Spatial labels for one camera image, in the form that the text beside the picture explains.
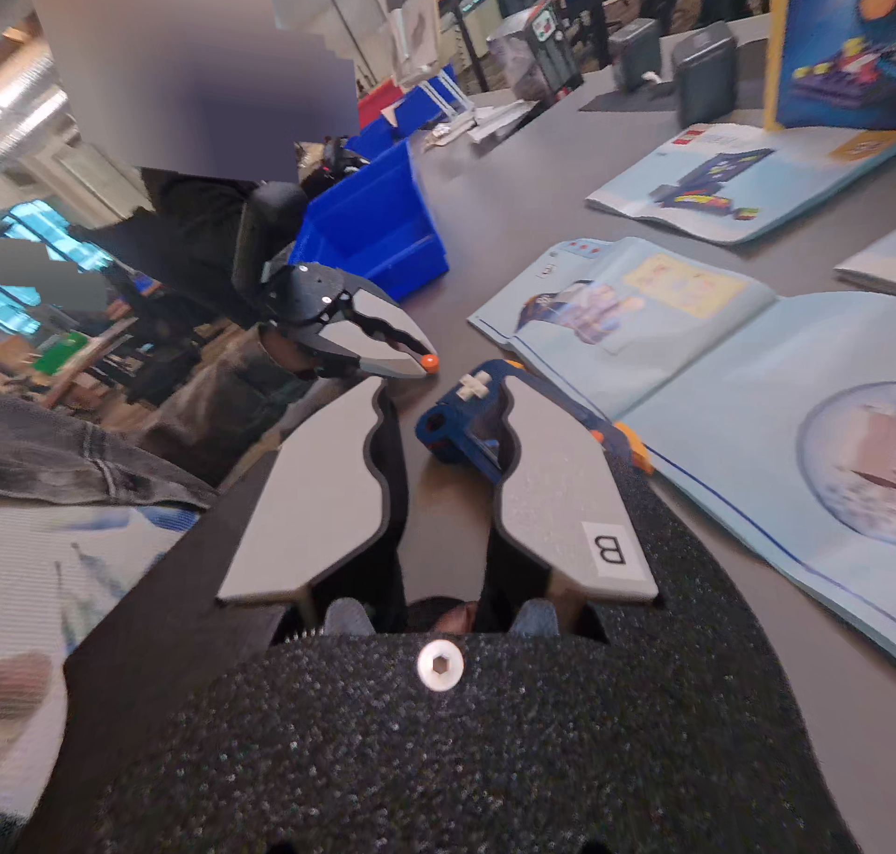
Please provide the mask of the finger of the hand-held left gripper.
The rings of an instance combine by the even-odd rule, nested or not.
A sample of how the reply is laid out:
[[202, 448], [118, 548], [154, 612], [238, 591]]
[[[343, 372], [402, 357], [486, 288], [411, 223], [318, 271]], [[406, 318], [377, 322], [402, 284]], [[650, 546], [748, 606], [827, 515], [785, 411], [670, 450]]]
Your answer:
[[[381, 293], [358, 289], [345, 294], [345, 319], [371, 336], [385, 333], [389, 339], [410, 345], [417, 354], [423, 351], [422, 346], [411, 342], [411, 337], [421, 339], [426, 335], [406, 311]], [[437, 354], [430, 341], [429, 353]]]
[[423, 336], [411, 337], [411, 342], [423, 348], [421, 354], [412, 351], [410, 345], [389, 339], [385, 333], [371, 336], [350, 321], [339, 321], [326, 328], [321, 338], [333, 345], [342, 346], [359, 359], [361, 371], [382, 378], [417, 380], [429, 374], [421, 360], [429, 355], [429, 340]]

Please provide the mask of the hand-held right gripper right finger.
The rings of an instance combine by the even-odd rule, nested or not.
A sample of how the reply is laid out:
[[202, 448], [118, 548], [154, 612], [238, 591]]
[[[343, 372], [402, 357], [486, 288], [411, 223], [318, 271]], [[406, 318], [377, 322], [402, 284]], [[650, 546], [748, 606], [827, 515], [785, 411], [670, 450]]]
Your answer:
[[649, 605], [658, 584], [603, 444], [522, 378], [501, 385], [509, 466], [497, 486], [497, 538], [521, 557], [511, 593], [549, 600], [562, 618], [587, 602]]

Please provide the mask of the blue brick game console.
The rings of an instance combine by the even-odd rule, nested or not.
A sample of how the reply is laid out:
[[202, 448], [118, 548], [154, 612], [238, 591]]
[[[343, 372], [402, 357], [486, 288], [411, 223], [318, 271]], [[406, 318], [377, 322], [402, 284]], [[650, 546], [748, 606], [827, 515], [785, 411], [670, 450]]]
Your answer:
[[420, 443], [437, 461], [446, 465], [470, 465], [489, 482], [498, 484], [507, 461], [501, 455], [499, 438], [504, 414], [502, 384], [508, 378], [520, 379], [574, 416], [607, 452], [630, 462], [646, 475], [653, 474], [648, 449], [630, 428], [623, 423], [611, 423], [603, 414], [577, 403], [552, 382], [508, 359], [484, 361], [463, 375], [419, 419], [416, 435]]

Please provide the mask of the person's left forearm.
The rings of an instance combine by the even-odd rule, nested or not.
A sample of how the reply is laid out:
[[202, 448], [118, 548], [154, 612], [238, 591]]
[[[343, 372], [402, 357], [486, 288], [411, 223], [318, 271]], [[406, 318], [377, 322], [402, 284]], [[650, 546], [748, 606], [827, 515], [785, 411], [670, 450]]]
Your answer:
[[216, 490], [312, 381], [271, 360], [258, 326], [234, 339], [153, 412], [132, 436], [133, 445]]

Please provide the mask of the person's left hand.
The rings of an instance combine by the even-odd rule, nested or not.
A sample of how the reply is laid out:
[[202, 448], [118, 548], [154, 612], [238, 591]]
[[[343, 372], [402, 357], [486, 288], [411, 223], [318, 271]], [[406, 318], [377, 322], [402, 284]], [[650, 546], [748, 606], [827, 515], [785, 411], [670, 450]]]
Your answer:
[[285, 337], [274, 326], [259, 325], [257, 330], [261, 346], [279, 367], [303, 380], [316, 379], [315, 358], [312, 354]]

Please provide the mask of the black office chair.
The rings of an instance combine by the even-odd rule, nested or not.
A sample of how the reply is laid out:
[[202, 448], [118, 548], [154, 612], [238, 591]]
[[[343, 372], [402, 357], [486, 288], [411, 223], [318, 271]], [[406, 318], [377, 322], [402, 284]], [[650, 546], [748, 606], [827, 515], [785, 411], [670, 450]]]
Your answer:
[[307, 208], [307, 193], [297, 182], [265, 181], [250, 193], [241, 213], [231, 274], [244, 300], [258, 300], [264, 267], [292, 247]]

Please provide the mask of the blue plastic bin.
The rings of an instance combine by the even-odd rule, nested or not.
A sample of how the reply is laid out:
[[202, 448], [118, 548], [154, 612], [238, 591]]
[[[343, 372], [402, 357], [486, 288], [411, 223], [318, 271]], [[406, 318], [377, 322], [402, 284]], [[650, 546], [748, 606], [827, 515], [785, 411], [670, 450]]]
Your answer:
[[392, 124], [380, 113], [358, 134], [348, 138], [344, 148], [365, 161], [372, 162], [412, 133], [413, 130]]
[[408, 142], [311, 200], [287, 262], [341, 269], [397, 301], [444, 276], [445, 247], [421, 195]]
[[[432, 76], [428, 83], [439, 97], [451, 107], [459, 103], [453, 92], [444, 86], [442, 79], [438, 75]], [[428, 92], [421, 84], [409, 90], [395, 107], [394, 113], [396, 127], [411, 131], [416, 130], [426, 122], [442, 116], [440, 105], [430, 98]]]

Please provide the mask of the open light blue instruction booklet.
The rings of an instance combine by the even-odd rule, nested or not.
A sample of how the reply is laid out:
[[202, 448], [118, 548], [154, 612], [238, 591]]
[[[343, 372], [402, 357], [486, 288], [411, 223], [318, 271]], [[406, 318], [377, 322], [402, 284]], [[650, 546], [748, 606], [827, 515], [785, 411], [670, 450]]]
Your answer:
[[894, 655], [894, 297], [782, 297], [643, 239], [580, 237], [468, 322]]

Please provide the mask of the loose white papers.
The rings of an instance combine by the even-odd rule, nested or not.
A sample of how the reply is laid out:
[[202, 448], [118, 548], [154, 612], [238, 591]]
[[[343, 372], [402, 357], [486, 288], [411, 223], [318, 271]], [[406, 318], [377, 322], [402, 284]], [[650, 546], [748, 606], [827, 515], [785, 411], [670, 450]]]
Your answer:
[[474, 144], [482, 144], [486, 139], [515, 127], [527, 118], [539, 103], [527, 100], [515, 100], [501, 106], [472, 107], [455, 112], [446, 121], [438, 122], [423, 139], [425, 150], [434, 147], [448, 146], [463, 137]]

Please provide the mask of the person's white printed shirt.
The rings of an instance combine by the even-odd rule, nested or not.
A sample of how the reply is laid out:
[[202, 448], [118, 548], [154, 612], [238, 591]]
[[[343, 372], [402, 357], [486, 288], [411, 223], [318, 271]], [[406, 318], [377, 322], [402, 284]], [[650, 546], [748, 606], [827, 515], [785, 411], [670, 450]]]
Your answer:
[[2, 502], [2, 851], [14, 846], [55, 766], [67, 657], [199, 517], [172, 506]]

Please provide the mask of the white book stand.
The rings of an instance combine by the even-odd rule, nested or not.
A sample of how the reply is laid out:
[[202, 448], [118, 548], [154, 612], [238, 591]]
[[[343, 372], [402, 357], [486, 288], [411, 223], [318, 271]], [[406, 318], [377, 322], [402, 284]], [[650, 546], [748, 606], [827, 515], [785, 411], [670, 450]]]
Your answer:
[[474, 124], [475, 107], [440, 62], [437, 0], [405, 0], [388, 14], [392, 79], [407, 97], [420, 91], [449, 126]]

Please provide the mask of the black desk mat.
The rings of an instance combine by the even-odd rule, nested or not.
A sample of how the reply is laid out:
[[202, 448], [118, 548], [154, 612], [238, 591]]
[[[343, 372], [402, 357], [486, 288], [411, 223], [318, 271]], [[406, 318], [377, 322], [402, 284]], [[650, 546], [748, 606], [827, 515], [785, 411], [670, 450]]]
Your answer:
[[[741, 78], [737, 83], [734, 110], [756, 110], [763, 107], [764, 80], [761, 77]], [[583, 112], [678, 112], [679, 98], [673, 84], [644, 86], [631, 94], [617, 90], [591, 99], [579, 108]]]

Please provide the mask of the small grey box device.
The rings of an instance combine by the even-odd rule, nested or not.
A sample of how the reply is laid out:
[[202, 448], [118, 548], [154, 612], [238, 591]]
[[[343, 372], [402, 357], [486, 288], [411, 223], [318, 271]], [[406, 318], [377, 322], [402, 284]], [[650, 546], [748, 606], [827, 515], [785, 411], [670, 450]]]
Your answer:
[[661, 25], [650, 18], [637, 18], [610, 35], [609, 53], [619, 92], [628, 95], [662, 81], [660, 39]]

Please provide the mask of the white instruction booklet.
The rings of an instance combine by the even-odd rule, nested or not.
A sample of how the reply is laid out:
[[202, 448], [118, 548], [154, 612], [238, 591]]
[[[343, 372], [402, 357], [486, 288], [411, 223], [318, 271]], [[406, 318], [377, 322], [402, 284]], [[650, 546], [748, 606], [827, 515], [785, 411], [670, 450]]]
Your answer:
[[835, 278], [872, 292], [895, 295], [895, 231], [834, 268]]

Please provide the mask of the large grey box device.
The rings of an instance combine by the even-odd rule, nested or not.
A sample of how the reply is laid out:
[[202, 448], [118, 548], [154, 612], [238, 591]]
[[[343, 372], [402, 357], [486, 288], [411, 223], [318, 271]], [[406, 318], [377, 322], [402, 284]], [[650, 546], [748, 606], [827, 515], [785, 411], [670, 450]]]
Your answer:
[[710, 123], [733, 112], [737, 101], [737, 44], [725, 21], [678, 42], [671, 54], [682, 128]]

